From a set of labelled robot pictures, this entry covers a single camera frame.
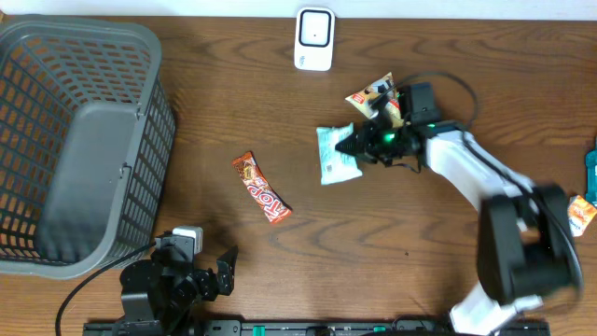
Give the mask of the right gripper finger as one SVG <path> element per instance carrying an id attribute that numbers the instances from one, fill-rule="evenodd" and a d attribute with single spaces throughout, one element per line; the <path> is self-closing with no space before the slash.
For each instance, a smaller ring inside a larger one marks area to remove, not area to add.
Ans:
<path id="1" fill-rule="evenodd" d="M 370 117 L 374 122 L 395 122 L 396 121 L 396 94 L 394 89 L 380 93 L 369 101 L 372 110 Z"/>
<path id="2" fill-rule="evenodd" d="M 340 153 L 353 157 L 369 157 L 368 152 L 373 132 L 369 129 L 361 129 L 348 135 L 344 140 L 335 145 Z"/>

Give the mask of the yellow white snack bag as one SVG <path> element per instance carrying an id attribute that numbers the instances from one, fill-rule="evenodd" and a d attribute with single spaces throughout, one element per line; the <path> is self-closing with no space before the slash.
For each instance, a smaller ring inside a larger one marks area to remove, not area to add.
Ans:
<path id="1" fill-rule="evenodd" d="M 401 127 L 404 119 L 398 96 L 393 74 L 388 72 L 361 91 L 350 94 L 345 100 L 367 119 L 374 119 L 384 112 L 393 127 Z"/>

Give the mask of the light teal tissue pack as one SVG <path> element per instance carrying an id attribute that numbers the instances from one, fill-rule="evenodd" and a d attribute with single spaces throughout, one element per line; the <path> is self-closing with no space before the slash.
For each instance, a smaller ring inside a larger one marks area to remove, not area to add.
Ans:
<path id="1" fill-rule="evenodd" d="M 356 159 L 335 149 L 336 144 L 354 132 L 351 123 L 344 127 L 318 127 L 316 129 L 323 186 L 361 177 Z"/>

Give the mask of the orange chocolate bar wrapper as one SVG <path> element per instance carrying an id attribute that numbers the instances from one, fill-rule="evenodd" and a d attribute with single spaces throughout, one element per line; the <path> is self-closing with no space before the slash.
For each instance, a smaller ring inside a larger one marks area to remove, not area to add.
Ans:
<path id="1" fill-rule="evenodd" d="M 292 214 L 291 208 L 278 196 L 262 174 L 251 151 L 234 159 L 232 166 L 271 224 L 279 223 Z"/>

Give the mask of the blue mouthwash bottle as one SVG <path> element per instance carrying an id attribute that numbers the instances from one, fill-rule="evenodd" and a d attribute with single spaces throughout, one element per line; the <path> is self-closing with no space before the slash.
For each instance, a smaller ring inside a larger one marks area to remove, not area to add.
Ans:
<path id="1" fill-rule="evenodd" d="M 587 192 L 586 192 L 585 199 L 589 203 L 591 203 L 593 206 L 596 206 L 596 200 L 597 200 L 596 160 L 597 160 L 597 148 L 590 151 L 585 157 L 585 165 L 587 168 Z"/>

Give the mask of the small orange box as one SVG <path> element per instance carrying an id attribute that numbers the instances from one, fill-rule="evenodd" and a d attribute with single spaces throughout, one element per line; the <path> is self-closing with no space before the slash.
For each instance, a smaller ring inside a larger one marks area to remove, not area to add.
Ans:
<path id="1" fill-rule="evenodd" d="M 567 207 L 568 222 L 574 237 L 582 236 L 596 216 L 596 207 L 577 195 L 571 198 Z"/>

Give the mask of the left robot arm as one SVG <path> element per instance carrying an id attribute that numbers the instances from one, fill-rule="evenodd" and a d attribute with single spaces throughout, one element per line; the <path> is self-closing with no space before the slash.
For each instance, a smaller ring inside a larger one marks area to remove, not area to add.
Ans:
<path id="1" fill-rule="evenodd" d="M 217 270 L 195 266 L 195 240 L 166 232 L 155 241 L 149 259 L 138 260 L 121 273 L 124 316 L 113 335 L 187 335 L 189 312 L 199 301 L 215 301 L 234 289 L 239 248 L 216 260 Z"/>

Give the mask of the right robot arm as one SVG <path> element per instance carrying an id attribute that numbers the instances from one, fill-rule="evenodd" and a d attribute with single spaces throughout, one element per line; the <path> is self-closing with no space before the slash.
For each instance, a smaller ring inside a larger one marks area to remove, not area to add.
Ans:
<path id="1" fill-rule="evenodd" d="M 450 310 L 453 331 L 491 335 L 566 287 L 584 289 L 567 196 L 537 185 L 484 150 L 457 120 L 442 118 L 433 87 L 388 82 L 348 96 L 367 120 L 335 149 L 367 163 L 419 167 L 443 176 L 478 212 L 478 283 Z"/>

